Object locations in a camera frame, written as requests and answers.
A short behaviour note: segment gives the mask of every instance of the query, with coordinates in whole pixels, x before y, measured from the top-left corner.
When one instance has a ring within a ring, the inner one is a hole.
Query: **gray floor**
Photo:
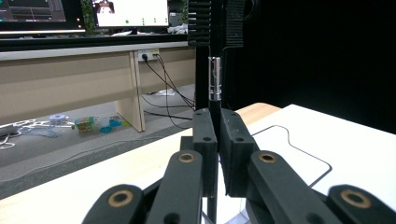
[[[177,88],[189,99],[194,98],[194,85]],[[145,94],[145,111],[167,115],[167,109],[155,105],[186,105],[182,98],[175,95]],[[192,118],[192,109],[187,106],[170,107],[174,116]],[[117,116],[114,102],[94,105],[73,111],[66,111],[69,121],[97,116],[106,118]],[[37,120],[48,120],[49,116]],[[47,130],[36,131],[35,135],[22,134],[10,138],[15,147],[0,150],[0,199],[36,185],[67,175],[99,161],[114,157],[125,151],[159,140],[169,134],[190,128],[187,119],[172,119],[145,113],[146,131],[139,133],[131,126],[120,126],[111,133],[80,133],[77,129],[55,127],[58,137],[48,137]]]

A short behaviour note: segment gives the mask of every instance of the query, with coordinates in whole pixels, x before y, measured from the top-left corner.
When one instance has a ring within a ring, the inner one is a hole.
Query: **wooden desk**
[[[238,110],[251,125],[279,110],[255,104]],[[0,201],[0,223],[81,223],[97,198],[118,184],[141,189],[161,178],[169,158],[179,150],[180,136],[192,129],[102,161],[46,184],[28,189]]]
[[[140,49],[159,49],[177,86],[195,83],[187,41],[0,52],[0,125],[116,101],[118,113],[145,131],[140,96],[164,84],[138,61]],[[163,76],[158,62],[149,63]]]

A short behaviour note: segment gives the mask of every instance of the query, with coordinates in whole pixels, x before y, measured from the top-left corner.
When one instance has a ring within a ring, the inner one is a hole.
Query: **computer monitor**
[[[0,0],[0,37],[84,32],[80,0]]]
[[[167,27],[168,0],[92,0],[97,28]]]

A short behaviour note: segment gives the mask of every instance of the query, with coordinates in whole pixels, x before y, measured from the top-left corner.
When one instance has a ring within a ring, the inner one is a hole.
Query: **black cable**
[[[193,109],[193,105],[191,104],[191,102],[189,102],[187,97],[185,97],[183,94],[181,94],[176,88],[174,88],[173,86],[169,85],[150,65],[148,62],[146,62],[146,65],[148,66],[149,69],[151,69],[151,71],[157,75],[157,77],[159,77],[165,84],[166,84],[166,89],[168,89],[167,87],[169,86],[172,90],[174,90],[175,92],[177,92],[177,94],[179,94],[181,96],[181,98],[183,99],[183,101],[192,109]]]
[[[168,72],[166,72],[165,65],[164,65],[164,63],[163,63],[163,58],[162,58],[161,55],[159,55],[159,54],[154,54],[154,55],[157,57],[157,59],[158,59],[158,61],[160,62],[161,66],[163,67],[164,73],[167,75],[167,77],[168,77],[169,80],[171,81],[171,83],[172,83],[173,87],[176,89],[177,93],[180,94],[180,92],[178,91],[178,89],[177,89],[175,83],[172,81],[172,78],[170,78]],[[195,105],[195,102],[194,102],[193,100],[191,100],[191,99],[185,97],[185,96],[182,95],[182,94],[180,94],[180,96],[181,96],[183,99],[188,100],[188,101],[191,103],[192,106]]]
[[[176,127],[178,127],[179,129],[189,129],[189,128],[184,128],[184,127],[178,126],[178,125],[175,124],[175,123],[173,122],[173,120],[172,120],[171,113],[169,112],[169,106],[168,106],[168,88],[167,88],[168,83],[167,83],[167,81],[166,81],[166,71],[165,71],[165,66],[164,66],[164,64],[163,64],[163,72],[164,72],[163,76],[165,77],[165,102],[166,102],[166,111],[168,112],[168,117],[169,117],[169,119],[171,120],[171,122],[172,122]]]
[[[166,107],[190,107],[189,105],[154,105],[152,103],[150,103],[144,96],[142,96],[143,100],[146,101],[146,103],[148,103],[149,105],[155,106],[155,107],[159,107],[159,108],[166,108]]]
[[[170,79],[169,75],[168,75],[167,72],[166,72],[165,65],[164,65],[164,63],[163,63],[163,59],[162,59],[158,54],[154,54],[154,55],[157,57],[158,61],[159,61],[160,64],[161,64],[161,67],[163,68],[163,72],[164,72],[163,77],[164,77],[164,78],[162,78],[162,77],[161,77],[161,76],[149,65],[149,62],[148,62],[147,59],[145,59],[145,62],[146,62],[146,65],[149,67],[149,69],[151,69],[151,71],[154,72],[154,74],[157,75],[157,77],[159,77],[159,78],[165,83],[165,91],[166,91],[166,93],[165,93],[165,97],[166,97],[166,98],[165,98],[165,101],[166,101],[166,111],[168,112],[168,116],[167,116],[167,117],[171,120],[171,122],[172,122],[176,127],[180,128],[180,129],[189,129],[189,128],[185,128],[185,127],[180,127],[180,126],[178,126],[178,125],[175,124],[174,121],[172,120],[172,116],[170,115],[170,112],[169,112],[169,105],[168,105],[168,94],[167,94],[168,87],[170,87],[172,90],[174,90],[175,92],[177,92],[177,93],[181,96],[181,98],[183,99],[183,101],[184,101],[192,110],[194,110],[193,104],[192,104],[192,102],[190,102],[190,101],[191,101],[190,99],[188,99],[187,97],[185,97],[183,94],[180,93],[180,91],[177,89],[176,85],[173,83],[172,79]],[[170,79],[170,81],[172,82],[172,85],[173,85],[173,86],[170,85],[170,84],[167,82],[167,80],[166,80],[167,77],[169,77],[169,79]]]
[[[244,18],[244,23],[250,23],[254,20],[257,20],[261,14],[261,4],[260,0],[250,0],[251,1],[251,10]]]
[[[184,118],[184,117],[179,117],[179,116],[174,116],[174,115],[165,115],[165,114],[157,114],[157,113],[152,113],[152,112],[148,112],[147,110],[144,111],[145,113],[148,113],[150,115],[154,115],[154,116],[160,116],[160,117],[172,117],[173,119],[188,119],[188,120],[192,120],[191,118]]]
[[[256,135],[256,134],[258,134],[258,133],[265,132],[265,131],[267,131],[267,130],[269,130],[269,129],[271,129],[271,128],[274,128],[274,127],[278,127],[278,128],[282,128],[282,129],[286,130],[286,132],[288,133],[288,143],[289,143],[289,145],[290,145],[291,147],[294,147],[295,149],[297,149],[297,150],[303,152],[304,154],[306,154],[306,155],[308,155],[308,156],[310,156],[310,157],[313,157],[313,158],[315,158],[315,159],[317,159],[317,160],[319,160],[319,161],[322,161],[322,162],[326,163],[326,164],[329,166],[329,170],[327,170],[324,174],[322,174],[320,177],[318,177],[313,183],[311,183],[311,184],[308,186],[309,188],[314,187],[314,185],[316,185],[325,175],[327,175],[329,172],[332,171],[332,166],[331,166],[328,162],[326,162],[326,161],[324,161],[324,160],[322,160],[322,159],[320,159],[320,158],[318,158],[318,157],[316,157],[316,156],[314,156],[314,155],[311,155],[311,154],[305,152],[304,150],[302,150],[302,149],[300,149],[300,148],[298,148],[298,147],[295,147],[295,146],[291,143],[291,141],[290,141],[290,132],[289,132],[289,129],[287,129],[287,128],[281,126],[281,125],[272,125],[272,126],[270,126],[270,127],[267,127],[267,128],[265,128],[265,129],[263,129],[263,130],[257,132],[257,133],[252,134],[251,136],[254,137],[254,135]]]

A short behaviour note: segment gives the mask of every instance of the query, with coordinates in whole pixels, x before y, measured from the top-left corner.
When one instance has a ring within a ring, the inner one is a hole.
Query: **white power strip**
[[[138,61],[139,62],[144,62],[145,60],[143,59],[143,55],[146,54],[148,56],[148,61],[150,60],[157,60],[157,57],[154,56],[154,54],[160,54],[159,49],[141,49],[137,52],[138,56]]]

